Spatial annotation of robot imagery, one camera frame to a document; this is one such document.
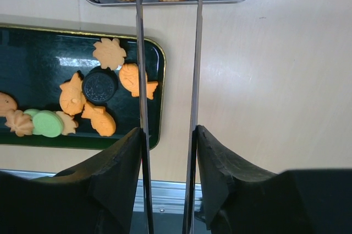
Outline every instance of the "fish-shaped cookie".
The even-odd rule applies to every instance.
[[[86,97],[82,92],[82,79],[79,73],[75,73],[71,80],[60,85],[60,107],[62,111],[70,116],[82,112]]]
[[[94,106],[87,102],[84,106],[82,118],[90,119],[93,129],[102,137],[111,137],[116,131],[115,120],[103,106]]]
[[[157,81],[148,83],[147,73],[145,74],[147,81],[147,98],[154,99],[154,91],[158,86]],[[129,63],[124,64],[119,72],[120,82],[127,90],[129,90],[133,97],[139,96],[139,79],[138,79],[138,66],[137,64]]]

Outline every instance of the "leaf-shaped cookie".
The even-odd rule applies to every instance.
[[[101,42],[94,43],[94,47],[93,56],[100,62],[102,69],[110,68],[111,70],[116,70],[124,64],[127,54],[120,47],[118,39],[102,38]]]
[[[70,133],[76,134],[76,128],[78,123],[73,120],[73,116],[69,116],[65,112],[56,111],[56,114],[61,118],[64,123],[64,129],[62,130],[62,135],[68,135]]]

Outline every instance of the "metal tongs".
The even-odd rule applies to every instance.
[[[143,0],[136,0],[136,24],[137,24],[137,57],[139,68],[139,110],[140,124],[143,131],[142,144],[142,171],[144,187],[144,213],[146,216],[146,233],[154,233],[152,189],[150,176],[149,155],[149,125],[147,108],[147,81],[145,75],[145,49],[144,49],[144,26],[143,26]]]
[[[202,29],[203,29],[203,0],[198,1],[197,25],[196,25],[196,47],[193,69],[192,101],[191,101],[191,120],[188,142],[188,162],[185,207],[183,213],[182,234],[193,234],[194,231],[194,196],[195,196],[195,177],[197,159],[197,125],[199,107],[199,81],[200,81],[200,59],[202,51]]]
[[[194,72],[192,85],[191,120],[189,134],[189,150],[187,165],[186,195],[183,220],[183,234],[192,234],[194,230],[194,195],[195,195],[195,174],[197,155],[197,124],[198,124],[198,103],[199,103],[199,81],[200,81],[200,59],[202,45],[203,27],[203,0],[198,1],[197,25],[196,25],[196,46],[194,58]],[[149,127],[147,92],[145,76],[145,49],[144,49],[144,27],[143,27],[143,0],[136,0],[136,24],[137,24],[137,56],[139,67],[139,101],[140,101],[140,122],[143,130],[142,145],[142,171],[144,185],[144,211],[147,216],[147,233],[153,234],[153,208],[150,178],[150,154],[149,154]]]

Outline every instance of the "orange cookie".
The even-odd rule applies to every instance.
[[[94,106],[87,102],[84,106],[82,118],[90,119],[93,129],[102,137],[111,137],[116,131],[115,120],[105,111],[103,106]]]
[[[10,109],[17,109],[16,101],[11,96],[0,92],[0,117],[6,116],[6,112]]]
[[[31,116],[23,114],[21,110],[10,109],[6,112],[5,126],[11,128],[11,132],[15,132],[17,136],[32,135],[34,129]]]
[[[78,73],[75,73],[71,80],[60,85],[60,106],[62,111],[70,116],[82,112],[86,97],[82,93],[82,80]]]
[[[93,56],[100,62],[102,69],[116,70],[122,66],[127,56],[126,51],[120,47],[119,39],[105,39],[94,43]]]
[[[148,83],[147,73],[145,74],[145,77],[147,81],[147,98],[153,100],[153,93],[158,86],[158,82],[151,81]],[[129,90],[133,97],[139,96],[139,78],[137,64],[124,64],[119,72],[119,78],[123,87]]]
[[[56,111],[56,114],[61,118],[62,122],[64,123],[64,129],[62,130],[61,134],[76,134],[76,128],[78,127],[78,123],[73,120],[73,117],[69,116],[68,114],[62,111]]]

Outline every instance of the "green cookie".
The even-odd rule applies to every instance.
[[[34,128],[45,137],[55,138],[64,129],[64,123],[54,112],[43,110],[33,117]]]
[[[39,111],[40,110],[38,110],[38,109],[30,108],[30,109],[27,109],[26,111],[24,111],[23,114],[30,115],[31,116],[31,120],[32,120],[33,116],[38,114]],[[39,133],[39,131],[36,128],[33,129],[32,133],[33,133],[33,135],[41,135],[41,133]]]

